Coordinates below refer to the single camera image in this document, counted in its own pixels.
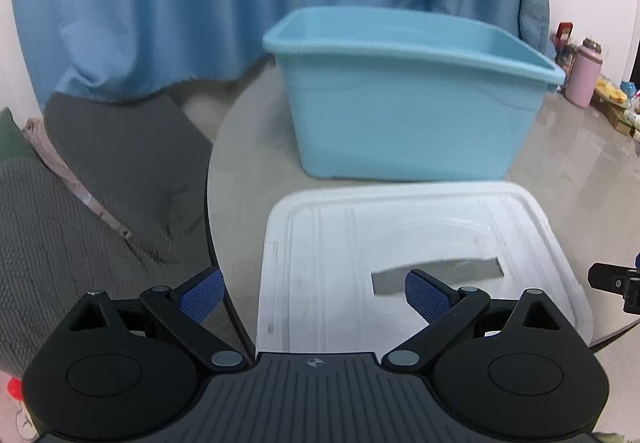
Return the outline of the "white plastic bin lid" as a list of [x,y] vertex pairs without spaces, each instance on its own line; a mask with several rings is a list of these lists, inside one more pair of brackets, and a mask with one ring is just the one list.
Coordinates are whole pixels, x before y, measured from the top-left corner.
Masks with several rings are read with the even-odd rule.
[[582,339],[593,316],[547,216],[510,182],[379,184],[288,195],[270,211],[256,347],[384,354],[421,330],[409,271],[498,299],[551,297]]

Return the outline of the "dark grey sofa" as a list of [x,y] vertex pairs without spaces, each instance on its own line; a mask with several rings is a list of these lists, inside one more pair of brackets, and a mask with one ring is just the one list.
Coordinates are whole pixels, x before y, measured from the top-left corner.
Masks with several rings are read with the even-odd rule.
[[56,93],[43,127],[96,208],[40,158],[1,165],[1,368],[13,376],[87,291],[130,298],[212,263],[212,145],[171,98],[114,105]]

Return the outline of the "green brown small box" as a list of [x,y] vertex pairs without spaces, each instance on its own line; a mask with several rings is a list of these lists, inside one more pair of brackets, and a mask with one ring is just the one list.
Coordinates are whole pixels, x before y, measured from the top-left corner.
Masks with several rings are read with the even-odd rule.
[[603,111],[605,118],[608,119],[610,125],[620,134],[626,134],[630,136],[634,127],[626,119],[623,110],[620,107],[612,105],[608,102],[603,104]]

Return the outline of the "plate of yellow snacks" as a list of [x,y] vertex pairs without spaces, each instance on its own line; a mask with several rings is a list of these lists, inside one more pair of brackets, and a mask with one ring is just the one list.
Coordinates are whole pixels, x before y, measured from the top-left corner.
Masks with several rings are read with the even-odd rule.
[[613,102],[620,106],[626,106],[628,104],[627,94],[602,77],[599,77],[597,80],[596,93],[600,98],[608,100],[608,102]]

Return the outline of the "pink thermos bottle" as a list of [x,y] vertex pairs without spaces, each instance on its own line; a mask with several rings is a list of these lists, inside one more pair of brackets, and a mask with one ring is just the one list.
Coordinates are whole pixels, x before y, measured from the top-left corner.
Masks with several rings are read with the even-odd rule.
[[570,76],[564,89],[570,103],[587,108],[596,88],[603,64],[602,46],[592,39],[585,38],[576,49]]

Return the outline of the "light blue plastic bin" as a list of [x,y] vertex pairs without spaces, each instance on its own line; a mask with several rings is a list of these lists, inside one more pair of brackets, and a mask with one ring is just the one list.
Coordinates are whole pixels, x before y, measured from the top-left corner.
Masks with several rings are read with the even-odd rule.
[[262,44],[317,178],[499,180],[564,78],[497,26],[419,11],[300,9]]

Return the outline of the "red phone stand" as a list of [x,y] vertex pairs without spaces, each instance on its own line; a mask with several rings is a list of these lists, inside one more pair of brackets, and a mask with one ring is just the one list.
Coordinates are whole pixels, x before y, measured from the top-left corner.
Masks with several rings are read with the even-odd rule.
[[570,36],[573,33],[574,24],[572,22],[559,22],[556,29],[554,39],[556,44],[566,44],[570,40]]

